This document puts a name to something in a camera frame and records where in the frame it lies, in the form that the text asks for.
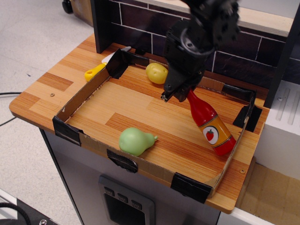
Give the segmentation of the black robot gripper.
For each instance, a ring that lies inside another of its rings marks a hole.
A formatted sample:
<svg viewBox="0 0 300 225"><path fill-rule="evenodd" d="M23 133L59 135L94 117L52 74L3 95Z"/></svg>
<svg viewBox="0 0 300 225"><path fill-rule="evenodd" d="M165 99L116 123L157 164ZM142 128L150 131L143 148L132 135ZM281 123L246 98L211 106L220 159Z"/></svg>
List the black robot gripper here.
<svg viewBox="0 0 300 225"><path fill-rule="evenodd" d="M215 51L208 33L198 20L178 21L166 34L164 58L168 75L164 84L162 100L175 97L184 102L203 78L205 62Z"/></svg>

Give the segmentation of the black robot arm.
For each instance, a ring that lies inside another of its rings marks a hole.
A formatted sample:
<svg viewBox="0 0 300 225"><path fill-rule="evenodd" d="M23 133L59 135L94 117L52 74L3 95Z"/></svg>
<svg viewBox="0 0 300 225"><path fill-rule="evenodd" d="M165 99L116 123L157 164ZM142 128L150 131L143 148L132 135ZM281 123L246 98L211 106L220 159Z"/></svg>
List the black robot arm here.
<svg viewBox="0 0 300 225"><path fill-rule="evenodd" d="M236 40L238 8L235 0L186 0L190 20L177 21L167 32L164 58L168 75L161 98L183 102L200 83L207 59L224 43Z"/></svg>

